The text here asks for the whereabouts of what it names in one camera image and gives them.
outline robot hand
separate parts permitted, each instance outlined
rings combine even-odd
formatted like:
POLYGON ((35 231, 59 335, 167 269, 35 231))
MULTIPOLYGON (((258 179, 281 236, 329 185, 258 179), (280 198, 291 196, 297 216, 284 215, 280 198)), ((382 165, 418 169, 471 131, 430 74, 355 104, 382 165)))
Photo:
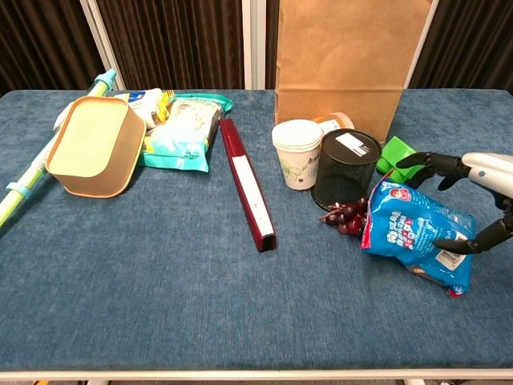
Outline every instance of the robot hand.
POLYGON ((423 164, 408 185, 418 188, 434 175, 444 176, 438 190, 447 190, 458 180, 468 177, 472 182, 490 191, 495 206, 504 216, 479 232, 475 239, 451 241, 439 239, 434 245, 457 254, 477 254, 488 251, 513 235, 513 156, 469 152, 462 158, 434 152, 416 152, 397 163, 399 168, 423 164))

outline dark curtain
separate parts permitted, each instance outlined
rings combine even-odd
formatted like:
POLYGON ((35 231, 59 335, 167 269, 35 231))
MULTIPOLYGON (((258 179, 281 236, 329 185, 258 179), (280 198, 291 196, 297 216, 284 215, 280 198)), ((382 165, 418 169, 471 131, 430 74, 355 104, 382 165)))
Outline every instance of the dark curtain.
POLYGON ((410 87, 513 91, 513 1, 440 0, 410 87))
POLYGON ((0 93, 87 89, 105 71, 78 1, 0 1, 0 93))
POLYGON ((265 89, 276 86, 276 57, 278 45, 278 21, 280 18, 280 0, 267 0, 265 6, 265 89))
POLYGON ((98 0, 127 89, 244 88, 240 0, 98 0))

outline paper cup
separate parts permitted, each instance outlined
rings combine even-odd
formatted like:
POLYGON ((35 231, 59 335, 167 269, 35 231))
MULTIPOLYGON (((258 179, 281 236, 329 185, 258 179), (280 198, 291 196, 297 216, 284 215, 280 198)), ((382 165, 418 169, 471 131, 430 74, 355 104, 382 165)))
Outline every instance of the paper cup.
POLYGON ((306 190, 315 185, 322 130, 312 120, 288 120, 273 129, 273 144, 287 186, 306 190))

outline green toy block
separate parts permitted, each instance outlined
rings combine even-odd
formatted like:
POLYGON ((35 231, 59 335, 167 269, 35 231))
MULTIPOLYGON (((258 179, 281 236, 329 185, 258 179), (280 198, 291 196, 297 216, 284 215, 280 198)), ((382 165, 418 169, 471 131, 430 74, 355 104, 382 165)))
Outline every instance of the green toy block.
POLYGON ((378 160, 376 168, 379 172, 386 174, 393 169, 390 179, 395 183, 404 184, 415 175, 415 173, 424 166, 414 166, 410 168, 396 168, 396 164, 407 156, 416 153, 408 144, 404 143, 396 136, 388 141, 383 147, 382 157, 378 160))

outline table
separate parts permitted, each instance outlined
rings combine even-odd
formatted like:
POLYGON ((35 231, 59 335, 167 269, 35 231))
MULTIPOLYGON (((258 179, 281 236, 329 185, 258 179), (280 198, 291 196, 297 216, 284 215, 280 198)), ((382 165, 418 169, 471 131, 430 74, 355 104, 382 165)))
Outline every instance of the table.
MULTIPOLYGON (((269 204, 278 247, 252 242, 222 138, 210 172, 137 168, 119 197, 48 178, 0 230, 0 379, 513 379, 513 241, 475 258, 459 299, 320 223, 285 187, 273 91, 217 91, 269 204)), ((16 180, 83 91, 0 99, 0 181, 16 180)), ((406 90, 391 135, 418 151, 511 154, 505 91, 406 90)), ((468 180, 421 190, 501 217, 468 180)))

